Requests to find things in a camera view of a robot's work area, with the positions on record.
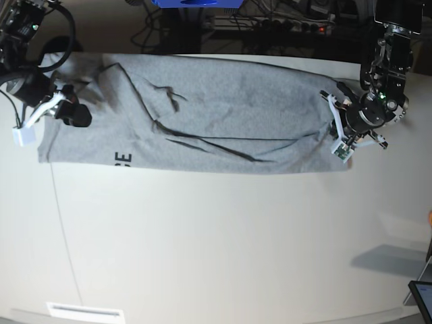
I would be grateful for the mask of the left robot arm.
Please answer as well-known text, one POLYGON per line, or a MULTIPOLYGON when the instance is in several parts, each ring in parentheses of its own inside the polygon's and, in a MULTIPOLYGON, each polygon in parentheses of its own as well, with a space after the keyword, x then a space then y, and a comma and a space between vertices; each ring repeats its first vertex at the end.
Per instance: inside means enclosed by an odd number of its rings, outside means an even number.
POLYGON ((424 7, 424 1, 377 1, 360 65, 364 94, 355 94, 343 82, 336 84, 343 101, 320 92, 333 114, 331 154, 343 162, 360 147, 378 144, 386 149, 387 141, 376 130, 405 117, 406 75, 413 63, 411 38, 421 34, 424 7))

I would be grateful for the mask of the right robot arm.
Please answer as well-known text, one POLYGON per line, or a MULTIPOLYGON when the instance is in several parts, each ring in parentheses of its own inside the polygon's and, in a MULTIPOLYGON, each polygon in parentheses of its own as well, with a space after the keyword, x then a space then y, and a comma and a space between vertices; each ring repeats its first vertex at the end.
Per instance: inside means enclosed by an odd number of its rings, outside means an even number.
POLYGON ((22 112, 14 110, 16 126, 14 142, 26 146, 36 141, 34 125, 42 117, 60 119, 67 126, 87 128, 92 116, 86 105, 79 102, 74 87, 58 88, 55 71, 74 48, 76 24, 72 14, 60 1, 1 2, 1 85, 3 95, 11 95, 23 104, 22 112), (61 58, 48 66, 27 60, 30 41, 39 31, 47 10, 59 12, 68 22, 69 41, 61 58))

